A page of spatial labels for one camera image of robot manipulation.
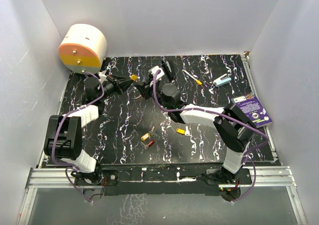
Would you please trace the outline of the metal keyring with keys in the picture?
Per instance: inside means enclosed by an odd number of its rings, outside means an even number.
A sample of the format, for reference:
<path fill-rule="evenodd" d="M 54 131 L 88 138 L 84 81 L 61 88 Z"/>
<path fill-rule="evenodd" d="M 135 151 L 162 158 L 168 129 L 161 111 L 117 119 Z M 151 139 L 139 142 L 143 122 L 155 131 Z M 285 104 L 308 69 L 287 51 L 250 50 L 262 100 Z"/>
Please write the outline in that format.
<path fill-rule="evenodd" d="M 142 98 L 142 95 L 140 93 L 138 93 L 137 95 L 132 96 L 132 100 L 138 100 Z"/>

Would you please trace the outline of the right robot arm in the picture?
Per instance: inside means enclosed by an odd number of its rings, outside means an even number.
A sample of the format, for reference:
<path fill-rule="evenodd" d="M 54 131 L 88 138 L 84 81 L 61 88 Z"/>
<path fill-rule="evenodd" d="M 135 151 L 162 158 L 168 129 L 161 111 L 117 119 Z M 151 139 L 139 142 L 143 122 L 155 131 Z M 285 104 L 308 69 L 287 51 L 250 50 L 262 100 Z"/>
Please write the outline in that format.
<path fill-rule="evenodd" d="M 135 88 L 144 99 L 154 98 L 159 108 L 174 121 L 215 128 L 227 147 L 221 169 L 213 174 L 217 181 L 235 183 L 240 178 L 245 152 L 255 135 L 256 127 L 233 103 L 224 108 L 199 107 L 184 102 L 180 91 L 172 83 L 157 88 L 159 83 L 137 82 Z"/>

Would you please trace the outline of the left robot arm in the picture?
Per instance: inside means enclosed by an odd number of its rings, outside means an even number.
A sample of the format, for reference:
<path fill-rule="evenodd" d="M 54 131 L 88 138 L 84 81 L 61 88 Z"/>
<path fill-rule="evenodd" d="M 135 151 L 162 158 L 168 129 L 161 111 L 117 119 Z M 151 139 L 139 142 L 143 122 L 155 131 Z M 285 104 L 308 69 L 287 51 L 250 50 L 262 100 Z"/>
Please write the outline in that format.
<path fill-rule="evenodd" d="M 86 173 L 85 178 L 93 185 L 103 179 L 103 172 L 96 168 L 97 160 L 83 149 L 82 128 L 99 118 L 99 104 L 113 94 L 122 94 L 137 79 L 135 75 L 120 77 L 98 76 L 85 73 L 86 104 L 64 115 L 49 118 L 44 153 L 57 166 L 70 166 L 77 172 Z"/>

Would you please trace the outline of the black folding tool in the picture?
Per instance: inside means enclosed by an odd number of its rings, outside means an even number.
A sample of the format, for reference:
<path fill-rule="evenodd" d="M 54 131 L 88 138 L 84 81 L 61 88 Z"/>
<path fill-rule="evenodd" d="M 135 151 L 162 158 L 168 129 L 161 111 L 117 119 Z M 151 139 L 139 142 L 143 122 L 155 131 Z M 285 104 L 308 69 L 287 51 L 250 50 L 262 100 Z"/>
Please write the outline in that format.
<path fill-rule="evenodd" d="M 174 64 L 172 61 L 170 60 L 162 60 L 161 62 L 161 67 L 163 68 L 166 76 L 168 77 L 168 79 L 172 82 L 176 79 L 176 72 L 174 69 Z"/>

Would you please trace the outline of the white pen yellow cap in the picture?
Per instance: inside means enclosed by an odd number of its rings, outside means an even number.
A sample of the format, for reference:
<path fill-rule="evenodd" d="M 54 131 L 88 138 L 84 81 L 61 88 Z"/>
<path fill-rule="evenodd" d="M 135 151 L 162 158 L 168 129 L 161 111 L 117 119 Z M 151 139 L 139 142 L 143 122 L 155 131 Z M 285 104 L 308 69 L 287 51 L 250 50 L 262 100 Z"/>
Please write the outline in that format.
<path fill-rule="evenodd" d="M 184 73 L 186 73 L 190 78 L 192 78 L 198 85 L 202 85 L 202 82 L 199 81 L 196 77 L 194 77 L 192 74 L 190 74 L 188 71 L 183 70 Z"/>

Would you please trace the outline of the round pastel drawer box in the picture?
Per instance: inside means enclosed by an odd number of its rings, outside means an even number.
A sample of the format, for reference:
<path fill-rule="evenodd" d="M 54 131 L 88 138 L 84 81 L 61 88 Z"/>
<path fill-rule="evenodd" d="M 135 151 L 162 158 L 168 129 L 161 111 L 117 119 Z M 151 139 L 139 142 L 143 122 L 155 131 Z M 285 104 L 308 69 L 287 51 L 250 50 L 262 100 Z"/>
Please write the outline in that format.
<path fill-rule="evenodd" d="M 98 28 L 82 23 L 72 25 L 58 47 L 63 64 L 79 74 L 98 73 L 106 52 L 104 34 Z"/>

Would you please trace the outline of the red headed key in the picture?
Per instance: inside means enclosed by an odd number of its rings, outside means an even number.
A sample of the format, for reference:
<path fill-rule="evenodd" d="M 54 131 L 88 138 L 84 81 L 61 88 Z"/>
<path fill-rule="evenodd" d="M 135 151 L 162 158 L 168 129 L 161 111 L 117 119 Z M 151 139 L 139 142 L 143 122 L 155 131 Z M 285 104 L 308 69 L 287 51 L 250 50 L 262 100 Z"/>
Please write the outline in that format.
<path fill-rule="evenodd" d="M 148 150 L 154 143 L 155 143 L 155 140 L 154 140 L 154 139 L 151 140 L 151 141 L 149 141 L 149 142 L 145 142 L 145 141 L 142 141 L 142 142 L 141 142 L 141 144 L 142 144 L 142 146 L 143 146 L 143 148 L 144 148 L 145 150 Z"/>

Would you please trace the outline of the black base bar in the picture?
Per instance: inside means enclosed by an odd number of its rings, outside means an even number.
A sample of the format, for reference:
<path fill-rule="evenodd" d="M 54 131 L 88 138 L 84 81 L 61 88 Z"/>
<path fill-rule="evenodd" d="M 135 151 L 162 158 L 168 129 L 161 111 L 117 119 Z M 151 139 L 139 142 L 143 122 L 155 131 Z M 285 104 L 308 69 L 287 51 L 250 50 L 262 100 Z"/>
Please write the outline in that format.
<path fill-rule="evenodd" d="M 102 164 L 98 167 L 93 183 L 85 175 L 75 176 L 75 184 L 81 187 L 97 187 L 104 196 L 129 194 L 177 195 L 202 194 L 225 195 L 228 188 L 233 198 L 240 197 L 240 189 L 250 186 L 253 172 L 243 168 L 238 175 L 225 179 L 221 175 L 221 163 L 174 164 Z"/>

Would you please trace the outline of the purple booklet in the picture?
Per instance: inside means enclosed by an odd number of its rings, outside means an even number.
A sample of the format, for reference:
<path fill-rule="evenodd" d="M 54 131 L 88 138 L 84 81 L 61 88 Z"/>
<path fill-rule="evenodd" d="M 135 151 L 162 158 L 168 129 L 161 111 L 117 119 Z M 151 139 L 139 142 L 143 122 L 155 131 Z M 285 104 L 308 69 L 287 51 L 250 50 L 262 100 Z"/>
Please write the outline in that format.
<path fill-rule="evenodd" d="M 257 128 L 267 126 L 273 122 L 254 93 L 234 97 L 232 98 L 232 102 Z"/>

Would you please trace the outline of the aluminium frame rail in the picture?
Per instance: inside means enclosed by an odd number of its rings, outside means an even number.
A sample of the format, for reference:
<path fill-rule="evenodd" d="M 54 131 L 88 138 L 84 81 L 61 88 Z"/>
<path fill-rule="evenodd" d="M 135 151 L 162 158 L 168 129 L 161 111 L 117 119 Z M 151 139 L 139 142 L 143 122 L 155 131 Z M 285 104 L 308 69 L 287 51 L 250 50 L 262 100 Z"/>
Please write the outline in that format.
<path fill-rule="evenodd" d="M 295 187 L 296 182 L 289 166 L 248 166 L 247 169 L 256 180 L 256 187 Z M 25 186 L 29 188 L 71 188 L 65 170 L 31 169 Z"/>

